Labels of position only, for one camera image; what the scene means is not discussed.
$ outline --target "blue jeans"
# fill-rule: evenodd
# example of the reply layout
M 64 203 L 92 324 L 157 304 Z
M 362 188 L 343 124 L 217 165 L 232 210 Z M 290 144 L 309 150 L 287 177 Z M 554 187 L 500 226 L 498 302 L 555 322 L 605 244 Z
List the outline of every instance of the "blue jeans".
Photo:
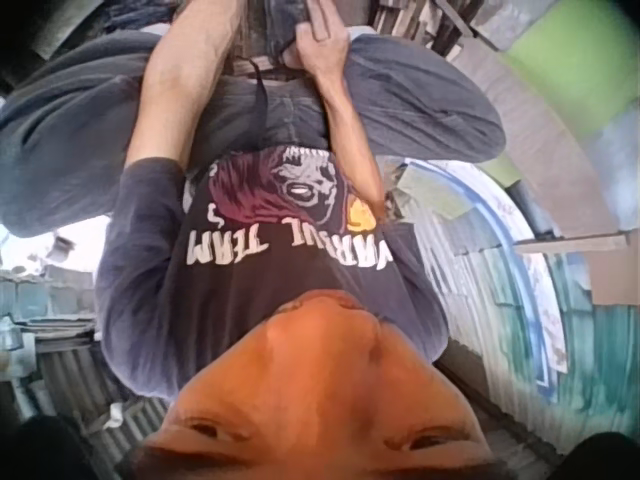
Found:
M 121 32 L 46 65 L 0 110 L 0 223 L 34 236 L 108 213 L 118 190 L 159 37 Z M 498 113 L 475 84 L 424 47 L 363 35 L 345 78 L 374 155 L 479 162 L 502 152 Z M 322 103 L 309 80 L 267 87 L 264 147 L 329 148 Z M 195 136 L 188 176 L 247 149 L 256 85 L 222 77 Z

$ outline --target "nose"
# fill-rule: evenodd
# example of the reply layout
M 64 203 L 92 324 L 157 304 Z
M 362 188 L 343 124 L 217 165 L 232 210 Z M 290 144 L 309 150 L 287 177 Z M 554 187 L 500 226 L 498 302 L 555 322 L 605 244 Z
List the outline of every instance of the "nose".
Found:
M 266 325 L 263 400 L 283 450 L 339 448 L 362 434 L 379 324 L 342 294 L 309 294 Z

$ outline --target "man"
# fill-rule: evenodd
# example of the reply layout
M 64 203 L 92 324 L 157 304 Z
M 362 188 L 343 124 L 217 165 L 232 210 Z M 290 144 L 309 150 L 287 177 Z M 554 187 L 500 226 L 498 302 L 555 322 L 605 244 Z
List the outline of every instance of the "man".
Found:
M 432 52 L 371 35 L 350 49 L 332 1 L 308 7 L 285 57 L 315 90 L 270 89 L 264 132 L 255 85 L 220 79 L 244 0 L 193 0 L 158 42 L 130 143 L 140 59 L 114 58 L 132 47 L 94 44 L 41 72 L 0 121 L 2 168 L 19 165 L 37 198 L 2 220 L 33 233 L 110 208 L 129 143 L 97 278 L 103 350 L 131 389 L 174 402 L 137 477 L 506 475 L 431 366 L 446 319 L 412 226 L 386 221 L 374 159 L 493 158 L 499 118 Z M 186 214 L 185 171 L 201 178 Z

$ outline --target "long sleeve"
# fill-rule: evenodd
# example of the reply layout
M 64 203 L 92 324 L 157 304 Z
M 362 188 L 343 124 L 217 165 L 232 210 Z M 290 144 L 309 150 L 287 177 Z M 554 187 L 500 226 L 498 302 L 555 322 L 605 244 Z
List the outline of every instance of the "long sleeve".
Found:
M 146 159 L 125 170 L 96 280 L 107 362 L 144 395 L 167 396 L 162 372 L 172 347 L 159 299 L 184 220 L 183 188 L 184 175 L 169 159 Z

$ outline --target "orange skin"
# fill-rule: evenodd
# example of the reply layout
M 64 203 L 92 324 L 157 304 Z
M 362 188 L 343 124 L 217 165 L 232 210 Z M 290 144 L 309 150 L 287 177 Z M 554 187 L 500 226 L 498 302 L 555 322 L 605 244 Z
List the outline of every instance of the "orange skin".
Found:
M 410 449 L 421 437 L 434 440 Z M 395 327 L 329 290 L 284 305 L 202 370 L 147 445 L 253 465 L 215 476 L 231 479 L 491 461 L 464 396 Z

